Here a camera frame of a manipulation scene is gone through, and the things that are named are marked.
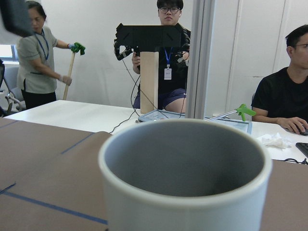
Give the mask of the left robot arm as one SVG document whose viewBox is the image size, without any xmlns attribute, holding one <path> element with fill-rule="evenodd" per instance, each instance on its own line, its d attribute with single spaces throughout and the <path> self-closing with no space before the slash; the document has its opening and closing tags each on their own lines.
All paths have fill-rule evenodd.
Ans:
<svg viewBox="0 0 308 231">
<path fill-rule="evenodd" d="M 0 13 L 5 29 L 17 36 L 32 36 L 33 30 L 24 0 L 1 0 Z"/>
</svg>

